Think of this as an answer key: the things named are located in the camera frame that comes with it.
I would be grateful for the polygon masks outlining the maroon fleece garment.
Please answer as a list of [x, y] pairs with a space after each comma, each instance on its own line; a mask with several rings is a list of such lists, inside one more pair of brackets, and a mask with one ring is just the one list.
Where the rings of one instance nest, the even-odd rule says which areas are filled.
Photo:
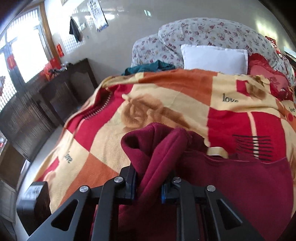
[[276, 240], [291, 219], [293, 181], [286, 158], [210, 157], [200, 135], [159, 123], [125, 134], [121, 147], [139, 186], [134, 204], [119, 209], [118, 229], [134, 232], [137, 240], [175, 240], [175, 208], [160, 200], [171, 174], [194, 186], [215, 186], [266, 240]]

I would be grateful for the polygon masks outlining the dark wooden side table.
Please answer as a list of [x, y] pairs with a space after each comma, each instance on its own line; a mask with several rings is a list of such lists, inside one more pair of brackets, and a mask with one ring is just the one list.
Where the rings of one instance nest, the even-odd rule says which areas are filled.
[[97, 87], [87, 58], [69, 65], [50, 81], [34, 77], [1, 110], [1, 132], [25, 159], [33, 161], [52, 132]]

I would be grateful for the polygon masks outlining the orange red patterned blanket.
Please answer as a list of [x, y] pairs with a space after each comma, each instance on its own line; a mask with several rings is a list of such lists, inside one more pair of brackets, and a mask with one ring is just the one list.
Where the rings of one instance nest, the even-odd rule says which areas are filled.
[[122, 137], [150, 123], [196, 132], [222, 155], [264, 162], [286, 157], [295, 171], [295, 103], [280, 101], [262, 75], [170, 70], [111, 76], [69, 117], [36, 181], [55, 211], [80, 186], [96, 187], [130, 164]]

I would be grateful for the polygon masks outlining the red box on table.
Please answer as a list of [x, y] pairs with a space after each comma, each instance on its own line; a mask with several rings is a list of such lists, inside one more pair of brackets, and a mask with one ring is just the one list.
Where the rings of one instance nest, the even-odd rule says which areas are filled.
[[51, 59], [43, 68], [43, 74], [45, 75], [46, 79], [50, 81], [52, 79], [52, 71], [54, 69], [60, 70], [61, 69], [61, 62], [59, 58]]

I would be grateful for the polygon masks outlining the teal garment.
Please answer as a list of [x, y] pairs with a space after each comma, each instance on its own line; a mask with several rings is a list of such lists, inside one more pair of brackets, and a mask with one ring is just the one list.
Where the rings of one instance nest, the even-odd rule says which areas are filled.
[[163, 61], [157, 60], [153, 63], [137, 65], [134, 67], [126, 68], [122, 76], [128, 76], [140, 72], [160, 72], [167, 70], [174, 70], [176, 67], [173, 64], [168, 64]]

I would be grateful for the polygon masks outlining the white pillow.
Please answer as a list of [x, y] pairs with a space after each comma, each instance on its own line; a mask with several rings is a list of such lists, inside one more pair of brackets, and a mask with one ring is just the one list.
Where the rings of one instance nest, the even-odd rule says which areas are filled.
[[241, 49], [225, 49], [216, 46], [181, 46], [184, 68], [202, 69], [224, 74], [247, 74], [248, 53]]

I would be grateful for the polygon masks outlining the red heart cushion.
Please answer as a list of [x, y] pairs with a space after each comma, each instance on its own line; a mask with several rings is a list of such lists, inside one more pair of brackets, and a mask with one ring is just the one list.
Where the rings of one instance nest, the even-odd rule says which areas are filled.
[[248, 56], [248, 75], [262, 75], [269, 80], [270, 92], [274, 97], [280, 101], [293, 101], [293, 88], [286, 76], [274, 70], [262, 55], [254, 53]]

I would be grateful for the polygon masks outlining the floral quilt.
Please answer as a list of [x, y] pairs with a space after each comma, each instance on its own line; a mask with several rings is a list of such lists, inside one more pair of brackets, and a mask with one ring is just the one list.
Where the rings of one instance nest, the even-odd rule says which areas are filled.
[[277, 54], [267, 37], [241, 23], [215, 18], [188, 18], [162, 25], [158, 33], [134, 43], [131, 66], [161, 60], [182, 68], [183, 44], [245, 49], [248, 55], [258, 53], [273, 69], [284, 74], [291, 86], [295, 86], [295, 73], [291, 64]]

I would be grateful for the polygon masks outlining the window with wooden frame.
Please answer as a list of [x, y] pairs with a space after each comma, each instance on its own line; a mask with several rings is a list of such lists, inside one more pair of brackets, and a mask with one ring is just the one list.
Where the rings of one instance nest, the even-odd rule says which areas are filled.
[[1, 109], [54, 58], [44, 2], [16, 17], [1, 37]]

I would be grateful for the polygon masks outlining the dark cloth hanging on wall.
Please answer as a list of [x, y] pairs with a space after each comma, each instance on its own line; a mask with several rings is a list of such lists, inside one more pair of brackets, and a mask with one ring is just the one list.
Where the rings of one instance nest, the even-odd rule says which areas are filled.
[[70, 18], [69, 34], [74, 36], [77, 43], [82, 42], [83, 37], [79, 31], [77, 23], [75, 22], [74, 18], [72, 18], [72, 17]]

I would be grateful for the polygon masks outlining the wall calendar poster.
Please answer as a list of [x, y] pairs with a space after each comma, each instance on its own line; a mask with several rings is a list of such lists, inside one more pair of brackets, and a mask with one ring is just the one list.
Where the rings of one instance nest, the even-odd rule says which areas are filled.
[[101, 32], [105, 28], [108, 27], [107, 19], [105, 18], [105, 15], [103, 13], [103, 10], [100, 6], [100, 3], [98, 0], [89, 0], [87, 3], [89, 12], [91, 14], [91, 17], [93, 19], [93, 23], [96, 27], [97, 32]]

